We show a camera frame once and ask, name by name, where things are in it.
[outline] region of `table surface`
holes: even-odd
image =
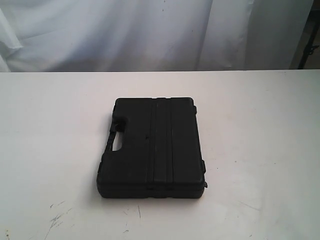
[[[119,97],[192,97],[200,199],[103,199]],[[320,70],[0,73],[0,239],[319,239]]]

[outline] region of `white table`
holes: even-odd
[[[115,100],[184,96],[202,198],[102,199]],[[319,239],[320,70],[0,73],[0,111],[1,240]]]

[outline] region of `white backdrop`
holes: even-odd
[[[0,0],[0,71],[287,69],[312,0]]]

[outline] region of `white fabric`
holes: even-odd
[[[287,69],[312,2],[2,0],[0,71]]]

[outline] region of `black plastic case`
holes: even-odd
[[[207,187],[189,97],[118,98],[97,174],[104,198],[200,198]],[[116,132],[122,147],[112,151]]]

